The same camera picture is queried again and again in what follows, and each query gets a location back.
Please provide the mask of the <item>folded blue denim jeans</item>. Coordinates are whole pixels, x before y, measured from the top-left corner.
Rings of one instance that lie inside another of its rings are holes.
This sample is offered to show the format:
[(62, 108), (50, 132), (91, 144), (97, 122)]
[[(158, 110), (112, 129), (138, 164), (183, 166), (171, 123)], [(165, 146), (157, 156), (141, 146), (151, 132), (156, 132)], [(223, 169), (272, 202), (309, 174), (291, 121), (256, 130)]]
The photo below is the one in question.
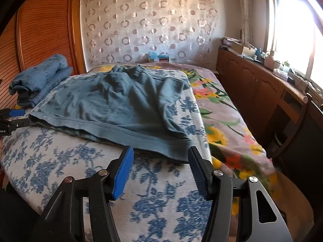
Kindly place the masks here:
[(9, 93), (18, 95), (17, 105), (33, 108), (72, 71), (63, 55), (52, 55), (16, 75), (9, 85)]

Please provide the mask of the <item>colourful floral blanket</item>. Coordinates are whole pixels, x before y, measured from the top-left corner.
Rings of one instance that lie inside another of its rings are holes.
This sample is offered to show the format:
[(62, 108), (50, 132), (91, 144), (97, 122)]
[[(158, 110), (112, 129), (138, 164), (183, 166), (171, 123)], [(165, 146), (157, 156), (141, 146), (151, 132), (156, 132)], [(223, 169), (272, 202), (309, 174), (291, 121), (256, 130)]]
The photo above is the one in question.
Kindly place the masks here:
[[(189, 90), (167, 105), (180, 131), (216, 169), (239, 179), (257, 176), (271, 189), (277, 176), (265, 150), (255, 140), (217, 78), (207, 69), (162, 69), (129, 66), (158, 81), (183, 80)], [(211, 203), (199, 194), (186, 153), (172, 155), (161, 140), (155, 147), (139, 146), (125, 194), (112, 204), (119, 221), (131, 223), (205, 223)]]

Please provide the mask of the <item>wooden slatted wardrobe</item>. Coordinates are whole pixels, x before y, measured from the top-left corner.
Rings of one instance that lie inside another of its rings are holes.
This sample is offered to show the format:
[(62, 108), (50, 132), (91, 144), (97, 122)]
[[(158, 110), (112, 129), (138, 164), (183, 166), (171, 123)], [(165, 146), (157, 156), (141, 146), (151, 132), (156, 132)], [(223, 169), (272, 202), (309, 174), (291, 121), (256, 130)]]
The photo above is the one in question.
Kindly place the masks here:
[(86, 73), (80, 0), (1, 0), (1, 108), (17, 97), (8, 87), (20, 72), (62, 54), (72, 74)]

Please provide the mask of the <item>circle patterned sheer curtain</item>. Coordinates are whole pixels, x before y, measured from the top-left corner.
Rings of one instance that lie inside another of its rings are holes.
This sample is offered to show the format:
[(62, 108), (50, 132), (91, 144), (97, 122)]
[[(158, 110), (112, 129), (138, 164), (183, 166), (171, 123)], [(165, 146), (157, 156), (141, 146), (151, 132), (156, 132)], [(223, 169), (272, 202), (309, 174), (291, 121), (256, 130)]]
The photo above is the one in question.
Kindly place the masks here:
[(210, 68), (218, 12), (214, 0), (81, 0), (89, 68), (158, 58)]

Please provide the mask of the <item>cardboard box on sideboard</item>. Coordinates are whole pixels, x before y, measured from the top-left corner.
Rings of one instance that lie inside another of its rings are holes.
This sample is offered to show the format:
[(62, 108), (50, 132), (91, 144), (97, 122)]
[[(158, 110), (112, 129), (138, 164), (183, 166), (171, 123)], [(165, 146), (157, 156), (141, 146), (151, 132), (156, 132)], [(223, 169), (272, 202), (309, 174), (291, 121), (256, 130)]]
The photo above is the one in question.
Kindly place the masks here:
[(231, 42), (231, 49), (239, 55), (251, 58), (253, 58), (256, 53), (256, 49), (253, 46), (244, 46), (237, 42)]

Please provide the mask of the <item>blue tissue box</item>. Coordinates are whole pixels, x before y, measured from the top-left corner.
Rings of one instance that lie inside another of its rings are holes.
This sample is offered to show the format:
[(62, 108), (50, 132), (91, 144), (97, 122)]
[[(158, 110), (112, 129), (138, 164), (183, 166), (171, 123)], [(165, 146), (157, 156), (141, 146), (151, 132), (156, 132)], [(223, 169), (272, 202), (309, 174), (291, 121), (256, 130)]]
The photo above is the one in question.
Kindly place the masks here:
[(150, 51), (148, 54), (149, 62), (159, 62), (158, 54), (154, 51)]

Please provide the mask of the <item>long wooden sideboard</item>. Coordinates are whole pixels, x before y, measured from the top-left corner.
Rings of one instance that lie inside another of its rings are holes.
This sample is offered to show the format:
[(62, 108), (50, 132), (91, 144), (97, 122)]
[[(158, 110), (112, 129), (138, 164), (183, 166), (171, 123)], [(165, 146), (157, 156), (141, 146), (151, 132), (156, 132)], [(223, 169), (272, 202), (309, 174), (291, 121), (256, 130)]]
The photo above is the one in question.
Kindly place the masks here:
[(264, 67), (219, 49), (224, 89), (269, 157), (322, 154), (322, 111), (303, 93)]

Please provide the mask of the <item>bright window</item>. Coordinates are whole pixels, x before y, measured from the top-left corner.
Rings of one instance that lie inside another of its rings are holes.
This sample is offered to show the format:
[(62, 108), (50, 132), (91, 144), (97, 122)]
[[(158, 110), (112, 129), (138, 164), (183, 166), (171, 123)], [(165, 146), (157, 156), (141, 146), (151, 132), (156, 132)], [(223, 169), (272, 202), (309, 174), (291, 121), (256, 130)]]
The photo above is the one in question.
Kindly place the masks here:
[(322, 88), (322, 9), (307, 0), (267, 0), (269, 45), (276, 59)]

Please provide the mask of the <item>teal blue pants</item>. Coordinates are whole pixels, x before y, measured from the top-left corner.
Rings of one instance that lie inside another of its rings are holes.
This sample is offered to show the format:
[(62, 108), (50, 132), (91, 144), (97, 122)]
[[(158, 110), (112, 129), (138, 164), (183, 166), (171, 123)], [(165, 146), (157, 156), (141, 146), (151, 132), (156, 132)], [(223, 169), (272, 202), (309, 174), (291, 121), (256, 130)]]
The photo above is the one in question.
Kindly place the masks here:
[(32, 122), (62, 132), (152, 151), (187, 162), (192, 142), (175, 121), (176, 103), (189, 82), (141, 66), (75, 76), (29, 115)]

